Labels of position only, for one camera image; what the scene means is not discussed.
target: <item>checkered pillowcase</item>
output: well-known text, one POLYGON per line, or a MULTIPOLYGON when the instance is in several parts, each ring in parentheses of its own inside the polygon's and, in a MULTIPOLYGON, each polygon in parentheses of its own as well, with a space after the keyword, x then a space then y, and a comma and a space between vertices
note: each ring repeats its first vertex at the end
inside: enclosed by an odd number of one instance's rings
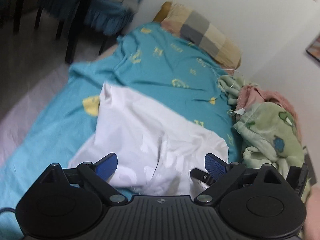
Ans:
POLYGON ((239 48, 193 9, 178 3, 172 4, 161 26, 172 34, 196 44, 223 68, 239 67, 241 59, 239 48))

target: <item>white cloth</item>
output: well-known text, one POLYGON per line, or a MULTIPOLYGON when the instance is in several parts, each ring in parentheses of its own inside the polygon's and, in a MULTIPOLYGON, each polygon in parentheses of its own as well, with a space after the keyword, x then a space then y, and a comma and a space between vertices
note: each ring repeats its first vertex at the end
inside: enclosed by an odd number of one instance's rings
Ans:
POLYGON ((228 146, 214 132, 130 88, 105 83, 95 135, 69 167, 95 163, 110 152, 116 153, 118 168, 109 184, 143 195, 195 197, 205 187, 191 180, 190 171, 205 171, 207 153, 228 161, 228 146))

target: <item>teal bedding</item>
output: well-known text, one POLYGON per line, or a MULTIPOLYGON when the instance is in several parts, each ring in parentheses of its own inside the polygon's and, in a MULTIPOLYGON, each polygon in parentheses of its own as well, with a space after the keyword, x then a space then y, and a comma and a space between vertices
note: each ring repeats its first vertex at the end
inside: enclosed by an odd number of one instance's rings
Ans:
MULTIPOLYGON (((83 99, 99 95, 105 81, 138 90, 214 131, 229 146, 229 162, 239 161, 240 137, 227 114, 228 98, 218 87, 218 77, 226 73, 206 53, 157 23, 138 27, 118 43, 110 57, 71 66, 68 84, 0 168, 0 208, 14 208, 50 163, 67 167, 95 131, 97 117, 85 111, 83 99)), ((0 215, 0 236, 22 237, 13 214, 0 215)))

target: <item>white wall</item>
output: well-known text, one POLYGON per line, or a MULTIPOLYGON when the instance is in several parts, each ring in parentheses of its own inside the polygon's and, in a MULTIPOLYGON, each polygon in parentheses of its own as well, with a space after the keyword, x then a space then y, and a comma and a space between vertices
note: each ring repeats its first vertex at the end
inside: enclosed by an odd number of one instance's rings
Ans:
MULTIPOLYGON (((131 29, 153 19, 167 0, 143 0, 131 29)), ((313 0, 176 0, 203 14, 243 52, 239 69, 258 71, 315 14, 313 0)))
POLYGON ((252 78, 264 89, 281 92, 295 107, 303 144, 320 180, 320 63, 305 53, 320 32, 320 12, 252 78))

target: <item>pink blanket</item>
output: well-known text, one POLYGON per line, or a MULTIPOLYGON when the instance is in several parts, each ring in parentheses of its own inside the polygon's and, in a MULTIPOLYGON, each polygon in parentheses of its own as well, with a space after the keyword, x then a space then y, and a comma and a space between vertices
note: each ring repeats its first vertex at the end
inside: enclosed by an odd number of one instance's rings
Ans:
POLYGON ((286 111, 288 111, 295 120, 296 128, 297 128, 297 138, 299 142, 301 142, 301 129, 298 121, 298 115, 295 112, 293 106, 289 103, 289 101, 282 96, 279 92, 272 91, 264 91, 259 87, 246 85, 244 86, 239 94, 237 100, 237 110, 241 108, 250 108, 253 103, 264 103, 264 102, 272 102, 275 103, 286 111))

